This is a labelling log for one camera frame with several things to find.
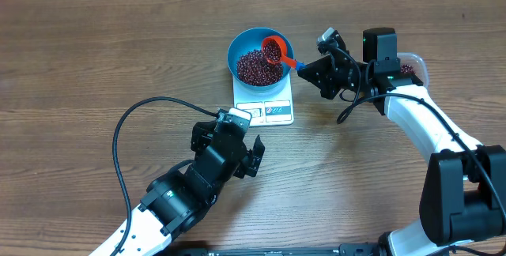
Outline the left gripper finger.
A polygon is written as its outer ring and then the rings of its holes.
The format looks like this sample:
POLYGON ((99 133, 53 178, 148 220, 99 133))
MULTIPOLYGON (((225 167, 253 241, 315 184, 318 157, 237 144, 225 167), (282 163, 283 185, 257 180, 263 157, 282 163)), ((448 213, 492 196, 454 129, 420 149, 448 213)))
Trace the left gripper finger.
POLYGON ((240 165, 233 175, 237 178, 244 178, 246 175, 255 177, 258 173, 264 153, 265 145, 258 135, 255 139, 253 148, 247 150, 247 155, 240 161, 240 165))
POLYGON ((215 121, 195 123, 191 137, 191 150, 193 152, 203 152, 205 150, 213 138, 215 127, 215 121))

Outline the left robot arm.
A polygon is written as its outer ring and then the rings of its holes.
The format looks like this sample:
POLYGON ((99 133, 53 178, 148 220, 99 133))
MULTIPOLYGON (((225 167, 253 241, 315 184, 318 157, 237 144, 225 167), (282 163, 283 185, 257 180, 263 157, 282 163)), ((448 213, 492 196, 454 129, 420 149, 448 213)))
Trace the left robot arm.
POLYGON ((226 115, 221 121, 195 124, 191 149, 195 158, 185 172, 169 170, 151 182, 132 210, 130 229, 123 223, 93 255, 155 255, 194 227, 213 206, 233 176, 256 176, 265 146, 259 138, 252 149, 243 142, 250 122, 226 115))

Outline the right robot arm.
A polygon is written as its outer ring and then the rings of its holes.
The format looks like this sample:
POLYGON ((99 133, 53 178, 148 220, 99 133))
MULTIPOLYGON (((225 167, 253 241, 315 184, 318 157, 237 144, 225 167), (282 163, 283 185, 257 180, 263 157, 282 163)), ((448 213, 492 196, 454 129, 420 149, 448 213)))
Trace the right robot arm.
POLYGON ((477 254, 468 243, 505 233, 504 148, 483 145, 437 107, 422 79, 402 69, 393 28, 367 29, 362 43, 363 58, 357 62, 338 31, 329 28, 317 41, 322 58, 294 68, 324 98, 354 92, 338 123, 355 107, 371 102, 405 132, 428 163, 418 220, 384 233, 376 254, 477 254))

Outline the red scoop with blue handle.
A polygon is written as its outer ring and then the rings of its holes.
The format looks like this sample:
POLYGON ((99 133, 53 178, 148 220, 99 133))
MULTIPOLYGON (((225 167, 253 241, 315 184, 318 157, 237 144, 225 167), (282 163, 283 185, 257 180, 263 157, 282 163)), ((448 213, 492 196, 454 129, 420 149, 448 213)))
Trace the red scoop with blue handle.
POLYGON ((301 70, 305 67, 305 64, 287 55, 287 45, 280 36, 268 36, 264 38, 261 44, 261 51, 268 63, 284 63, 294 70, 301 70))

